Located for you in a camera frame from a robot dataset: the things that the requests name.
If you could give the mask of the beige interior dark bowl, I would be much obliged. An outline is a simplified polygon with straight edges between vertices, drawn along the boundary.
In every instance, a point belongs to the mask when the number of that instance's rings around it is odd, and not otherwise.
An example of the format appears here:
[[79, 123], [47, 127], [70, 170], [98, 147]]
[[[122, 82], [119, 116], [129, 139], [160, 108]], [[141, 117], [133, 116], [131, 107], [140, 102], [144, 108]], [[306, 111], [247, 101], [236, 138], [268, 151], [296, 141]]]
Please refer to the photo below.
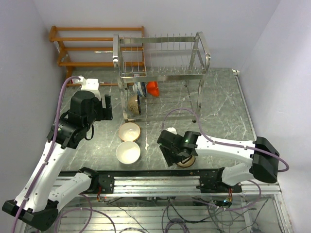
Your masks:
[[190, 156], [189, 158], [177, 163], [179, 167], [187, 168], [192, 166], [195, 163], [195, 156]]

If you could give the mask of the black bowl beige flower exterior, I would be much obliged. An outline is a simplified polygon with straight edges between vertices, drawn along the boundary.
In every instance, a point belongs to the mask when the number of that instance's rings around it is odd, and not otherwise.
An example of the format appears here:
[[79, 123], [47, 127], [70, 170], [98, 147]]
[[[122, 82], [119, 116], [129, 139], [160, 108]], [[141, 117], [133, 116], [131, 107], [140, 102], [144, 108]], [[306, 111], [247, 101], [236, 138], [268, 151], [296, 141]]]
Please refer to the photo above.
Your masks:
[[128, 100], [128, 110], [134, 115], [141, 115], [139, 95], [133, 95]]

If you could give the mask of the blue floral bowl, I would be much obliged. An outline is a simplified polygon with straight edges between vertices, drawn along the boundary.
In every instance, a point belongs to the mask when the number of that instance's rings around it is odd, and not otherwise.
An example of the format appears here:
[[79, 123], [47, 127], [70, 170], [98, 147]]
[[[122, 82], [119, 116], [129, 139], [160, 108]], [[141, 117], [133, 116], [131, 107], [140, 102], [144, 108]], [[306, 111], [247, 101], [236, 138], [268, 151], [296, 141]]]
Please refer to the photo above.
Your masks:
[[146, 85], [145, 82], [136, 82], [132, 86], [133, 91], [139, 97], [147, 97]]

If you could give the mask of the orange plastic bowl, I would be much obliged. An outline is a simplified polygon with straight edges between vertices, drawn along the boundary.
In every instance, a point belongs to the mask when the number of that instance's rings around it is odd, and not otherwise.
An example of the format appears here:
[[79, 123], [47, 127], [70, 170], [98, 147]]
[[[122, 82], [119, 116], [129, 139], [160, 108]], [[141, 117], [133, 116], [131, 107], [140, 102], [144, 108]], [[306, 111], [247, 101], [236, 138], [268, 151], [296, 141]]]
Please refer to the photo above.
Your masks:
[[160, 91], [158, 88], [158, 83], [153, 81], [153, 82], [148, 82], [146, 85], [146, 91], [153, 97], [159, 97], [160, 96]]

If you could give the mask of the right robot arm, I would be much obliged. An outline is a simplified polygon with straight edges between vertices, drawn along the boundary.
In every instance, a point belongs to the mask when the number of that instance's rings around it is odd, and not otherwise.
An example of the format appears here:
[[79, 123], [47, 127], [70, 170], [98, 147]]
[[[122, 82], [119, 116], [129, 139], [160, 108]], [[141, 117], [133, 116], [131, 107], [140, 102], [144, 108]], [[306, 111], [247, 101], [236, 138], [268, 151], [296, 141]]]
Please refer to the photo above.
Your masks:
[[256, 141], [234, 141], [194, 131], [179, 135], [163, 130], [157, 143], [168, 166], [196, 156], [227, 157], [239, 162], [209, 171], [201, 177], [197, 188], [202, 193], [226, 192], [252, 179], [263, 183], [277, 182], [279, 153], [264, 137], [257, 137]]

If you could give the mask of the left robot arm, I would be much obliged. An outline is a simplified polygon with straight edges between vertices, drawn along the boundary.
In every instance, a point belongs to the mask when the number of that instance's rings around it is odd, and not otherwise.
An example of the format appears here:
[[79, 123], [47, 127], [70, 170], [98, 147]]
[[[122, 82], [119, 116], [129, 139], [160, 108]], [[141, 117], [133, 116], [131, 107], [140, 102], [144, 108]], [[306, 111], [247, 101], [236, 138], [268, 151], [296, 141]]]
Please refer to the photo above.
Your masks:
[[100, 187], [99, 173], [87, 167], [56, 190], [52, 187], [67, 157], [94, 130], [96, 121], [112, 120], [111, 96], [95, 96], [90, 91], [77, 91], [70, 100], [70, 108], [56, 114], [56, 121], [47, 136], [42, 156], [24, 189], [13, 200], [7, 200], [2, 210], [15, 220], [40, 231], [48, 230], [60, 210], [84, 192], [96, 192]]

